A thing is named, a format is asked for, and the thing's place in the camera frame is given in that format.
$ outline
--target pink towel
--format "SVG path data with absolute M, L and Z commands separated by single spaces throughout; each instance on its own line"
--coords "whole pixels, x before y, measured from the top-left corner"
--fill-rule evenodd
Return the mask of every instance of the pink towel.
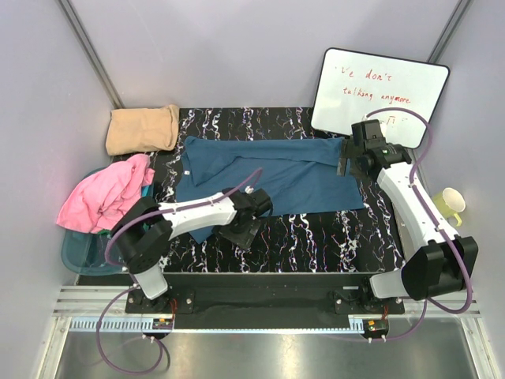
M 56 223 L 82 233 L 111 230 L 140 199 L 141 188 L 152 183 L 154 173 L 145 154 L 112 163 L 77 185 Z

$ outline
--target beige cloth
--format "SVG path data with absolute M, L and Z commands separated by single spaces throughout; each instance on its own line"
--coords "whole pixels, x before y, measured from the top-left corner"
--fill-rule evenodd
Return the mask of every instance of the beige cloth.
M 112 111 L 106 148 L 110 156 L 173 150 L 179 133 L 179 107 Z

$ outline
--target black table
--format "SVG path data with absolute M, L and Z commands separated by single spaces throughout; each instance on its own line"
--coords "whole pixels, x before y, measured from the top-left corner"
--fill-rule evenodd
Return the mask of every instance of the black table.
M 155 199 L 171 202 L 182 175 L 187 136 L 219 140 L 336 137 L 310 126 L 312 108 L 181 109 L 173 152 L 151 154 Z M 270 218 L 249 250 L 210 237 L 199 245 L 175 238 L 162 258 L 165 272 L 381 272 L 403 265 L 391 202 L 377 184 L 358 183 L 365 203 L 359 211 Z

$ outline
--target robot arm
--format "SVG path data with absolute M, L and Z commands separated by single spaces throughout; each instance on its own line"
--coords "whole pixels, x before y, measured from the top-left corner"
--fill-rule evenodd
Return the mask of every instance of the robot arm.
M 170 212 L 171 209 L 181 208 L 184 210 Z M 215 234 L 247 249 L 260 227 L 258 217 L 271 209 L 270 197 L 262 189 L 251 194 L 235 192 L 225 198 L 223 193 L 217 193 L 205 199 L 171 204 L 158 204 L 151 197 L 142 197 L 114 227 L 112 235 L 147 213 L 169 211 L 153 216 L 145 223 L 134 224 L 122 232 L 116 241 L 125 267 L 139 283 L 145 296 L 152 300 L 168 290 L 158 262 L 172 238 L 214 226 Z
M 405 256 L 405 266 L 393 272 L 374 275 L 370 287 L 376 298 L 409 296 L 415 300 L 460 291 L 465 287 L 454 254 L 440 234 L 443 229 L 454 242 L 469 275 L 477 258 L 478 247 L 472 237 L 461 238 L 440 215 L 417 176 L 414 184 L 439 221 L 435 227 L 410 184 L 411 159 L 398 144 L 388 144 L 377 120 L 352 125 L 353 140 L 342 146 L 340 174 L 351 159 L 350 173 L 376 180 L 389 196 L 413 240 L 414 254 Z

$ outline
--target whiteboard frame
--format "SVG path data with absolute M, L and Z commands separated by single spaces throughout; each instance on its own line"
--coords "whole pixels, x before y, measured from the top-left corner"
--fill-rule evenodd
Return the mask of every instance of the whiteboard frame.
M 319 86 L 321 84 L 321 77 L 323 75 L 323 68 L 324 68 L 324 63 L 326 61 L 326 55 L 328 53 L 328 51 L 330 50 L 338 50 L 338 51 L 346 51 L 348 53 L 356 53 L 356 54 L 363 54 L 363 55 L 368 55 L 368 56 L 372 56 L 372 57 L 379 57 L 379 58 L 389 58 L 389 59 L 395 59 L 395 60 L 398 60 L 398 61 L 404 61 L 404 62 L 413 62 L 413 63 L 421 63 L 421 64 L 424 64 L 424 65 L 428 65 L 428 66 L 438 66 L 438 67 L 445 67 L 447 69 L 447 76 L 445 78 L 445 81 L 443 83 L 443 86 L 442 86 L 442 89 L 440 90 L 440 94 L 439 94 L 439 97 L 438 99 L 436 100 L 435 102 L 435 106 L 433 107 L 433 110 L 432 110 L 432 113 L 429 115 L 429 119 L 428 119 L 428 122 L 431 122 L 432 121 L 432 118 L 433 118 L 433 114 L 435 113 L 435 109 L 438 107 L 439 105 L 439 101 L 440 101 L 440 98 L 442 97 L 442 93 L 443 93 L 443 90 L 445 89 L 446 85 L 447 85 L 447 80 L 449 79 L 449 76 L 451 75 L 451 69 L 446 66 L 446 65 L 440 65 L 438 63 L 430 63 L 430 62 L 422 62 L 422 61 L 416 61 L 414 59 L 407 59 L 407 58 L 397 58 L 397 57 L 391 57 L 389 55 L 381 55 L 381 54 L 373 54 L 373 53 L 365 53 L 363 51 L 355 51 L 355 50 L 347 50 L 347 49 L 342 49 L 340 47 L 329 47 L 328 49 L 326 49 L 326 51 L 324 52 L 324 55 L 323 55 L 323 64 L 321 65 L 321 71 L 319 72 L 319 80 L 317 81 L 317 89 L 316 89 L 316 96 L 314 96 L 314 104 L 312 105 L 312 108 L 315 110 L 316 109 L 316 101 L 317 101 L 317 94 L 319 93 Z M 310 119 L 310 126 L 314 129 L 314 130 L 320 130 L 322 132 L 327 132 L 327 133 L 335 133 L 335 132 L 329 132 L 328 130 L 322 130 L 322 129 L 317 129 L 315 128 L 313 125 L 312 125 L 312 118 Z M 349 136 L 349 134 L 342 134 L 342 133 L 335 133 L 335 134 L 338 134 L 340 136 Z M 423 133 L 420 141 L 419 141 L 419 144 L 414 147 L 414 148 L 411 148 L 411 149 L 415 149 L 415 148 L 419 148 L 419 146 L 421 146 L 421 143 L 422 141 L 424 140 L 425 138 L 425 135 L 426 135 L 426 128 L 425 128 L 425 132 Z

